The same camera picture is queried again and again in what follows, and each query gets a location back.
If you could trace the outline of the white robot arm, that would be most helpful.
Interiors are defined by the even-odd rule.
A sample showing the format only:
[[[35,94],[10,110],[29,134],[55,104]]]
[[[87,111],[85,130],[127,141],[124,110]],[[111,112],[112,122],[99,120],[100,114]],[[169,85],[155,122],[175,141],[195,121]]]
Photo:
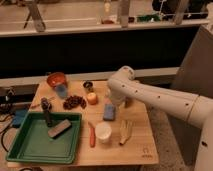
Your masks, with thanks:
[[[194,171],[213,171],[213,99],[198,94],[141,84],[134,70],[121,67],[107,81],[110,99],[120,106],[127,98],[163,110],[202,130]]]

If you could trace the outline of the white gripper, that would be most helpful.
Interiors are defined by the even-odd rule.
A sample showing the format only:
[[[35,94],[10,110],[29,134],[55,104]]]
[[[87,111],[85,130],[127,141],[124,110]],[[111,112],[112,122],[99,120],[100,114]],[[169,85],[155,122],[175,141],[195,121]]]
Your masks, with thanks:
[[[109,90],[109,99],[117,107],[126,103],[126,96],[114,89]]]

